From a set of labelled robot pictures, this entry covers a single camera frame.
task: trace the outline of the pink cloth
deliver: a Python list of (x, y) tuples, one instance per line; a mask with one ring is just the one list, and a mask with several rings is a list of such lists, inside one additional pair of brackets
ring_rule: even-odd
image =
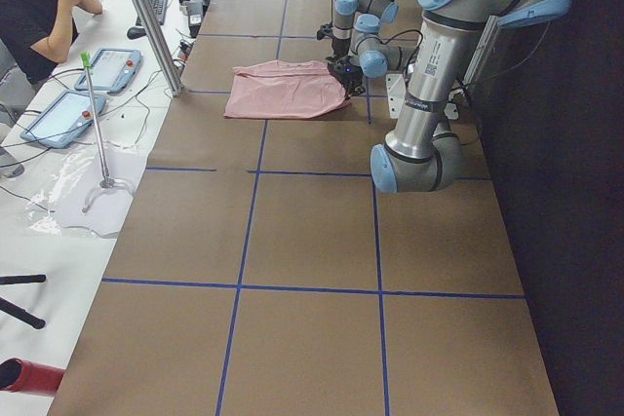
[(281, 60), (234, 67), (232, 94), (225, 117), (308, 119), (349, 104), (344, 89), (326, 64)]

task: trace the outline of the metal pole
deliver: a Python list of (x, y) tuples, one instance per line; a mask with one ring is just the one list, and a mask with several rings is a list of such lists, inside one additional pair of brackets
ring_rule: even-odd
[(163, 74), (169, 84), (172, 95), (180, 95), (183, 85), (179, 78), (177, 68), (174, 65), (174, 61), (171, 58), (163, 32), (160, 29), (160, 24), (156, 19), (156, 15), (154, 15), (151, 5), (149, 4), (149, 0), (133, 0), (133, 4), (135, 4), (138, 17), (145, 28), (149, 43), (151, 44), (152, 50), (156, 55), (156, 59), (163, 70)]
[(101, 136), (101, 130), (99, 128), (98, 106), (96, 105), (96, 96), (94, 94), (94, 84), (91, 80), (91, 62), (87, 54), (83, 54), (82, 57), (85, 66), (85, 78), (87, 79), (87, 89), (89, 90), (89, 101), (91, 102), (91, 109), (94, 118), (94, 129), (96, 129), (97, 151), (99, 153), (99, 164), (101, 166), (101, 175), (103, 181), (101, 186), (110, 188), (114, 185), (114, 182), (110, 179), (110, 171), (108, 170), (108, 163), (106, 162), (106, 154), (104, 153), (104, 139)]

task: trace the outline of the stand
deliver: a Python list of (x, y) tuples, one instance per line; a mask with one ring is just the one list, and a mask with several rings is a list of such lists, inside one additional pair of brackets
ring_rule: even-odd
[[(0, 284), (28, 284), (43, 283), (46, 280), (45, 275), (25, 275), (17, 277), (0, 277)], [(0, 297), (0, 311), (9, 314), (16, 319), (29, 324), (33, 328), (41, 329), (46, 326), (46, 321), (39, 319), (32, 314), (26, 312), (21, 307), (16, 306), (12, 302)]]
[(89, 191), (85, 198), (85, 205), (82, 208), (82, 212), (86, 213), (91, 208), (94, 200), (106, 190), (126, 190), (130, 192), (130, 195), (135, 195), (135, 186), (130, 180), (122, 178), (113, 178), (110, 176), (108, 170), (108, 163), (106, 162), (106, 153), (104, 152), (104, 142), (101, 137), (101, 130), (99, 129), (99, 117), (98, 108), (96, 105), (96, 98), (94, 96), (94, 84), (91, 79), (91, 63), (89, 60), (89, 54), (82, 53), (82, 63), (85, 67), (85, 78), (87, 79), (87, 89), (89, 90), (89, 99), (91, 101), (91, 108), (93, 110), (94, 128), (96, 129), (97, 139), (97, 152), (99, 153), (99, 165), (101, 166), (102, 181), (98, 187), (94, 187)]
[(179, 77), (179, 72), (174, 65), (174, 61), (171, 58), (169, 48), (167, 47), (167, 41), (165, 41), (165, 36), (160, 28), (160, 23), (154, 14), (154, 9), (149, 0), (133, 0), (133, 4), (135, 5), (141, 24), (145, 28), (149, 44), (163, 70), (163, 75), (169, 84), (172, 95), (179, 96), (182, 93), (182, 82)]

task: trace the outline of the brown table surface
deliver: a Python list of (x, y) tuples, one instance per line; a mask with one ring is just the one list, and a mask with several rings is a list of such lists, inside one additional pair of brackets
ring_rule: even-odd
[[(383, 37), (420, 25), (397, 2)], [(330, 7), (213, 0), (51, 416), (557, 414), (469, 116), (459, 180), (398, 195), (370, 176), (383, 80), (222, 117), (233, 66), (330, 54)]]

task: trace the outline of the black t-shirt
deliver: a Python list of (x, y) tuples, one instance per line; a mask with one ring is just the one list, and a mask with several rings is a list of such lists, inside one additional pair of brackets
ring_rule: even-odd
[[(0, 0), (0, 39), (30, 83), (48, 78), (57, 66), (30, 46), (50, 36), (59, 0)], [(78, 36), (73, 23), (72, 42)]]

